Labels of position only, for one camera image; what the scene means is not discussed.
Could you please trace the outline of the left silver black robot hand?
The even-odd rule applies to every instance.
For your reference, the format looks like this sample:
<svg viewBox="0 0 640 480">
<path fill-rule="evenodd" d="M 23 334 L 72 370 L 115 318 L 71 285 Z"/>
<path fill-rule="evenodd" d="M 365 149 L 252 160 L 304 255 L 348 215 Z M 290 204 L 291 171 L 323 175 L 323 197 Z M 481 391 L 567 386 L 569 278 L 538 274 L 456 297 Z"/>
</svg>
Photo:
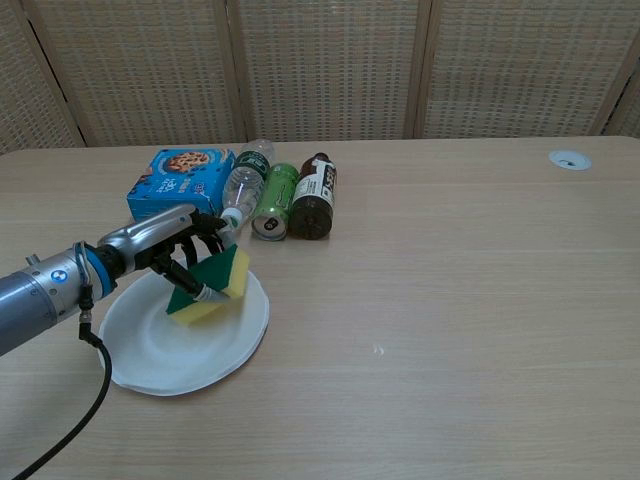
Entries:
<svg viewBox="0 0 640 480">
<path fill-rule="evenodd" d="M 99 240 L 94 253 L 103 262 L 112 282 L 150 268 L 195 301 L 226 301 L 226 294 L 196 279 L 171 254 L 180 245 L 187 264 L 195 264 L 194 236 L 205 243 L 212 254 L 217 254 L 221 251 L 218 233 L 227 226 L 227 221 L 202 213 L 192 204 L 181 204 L 107 234 Z"/>
</svg>

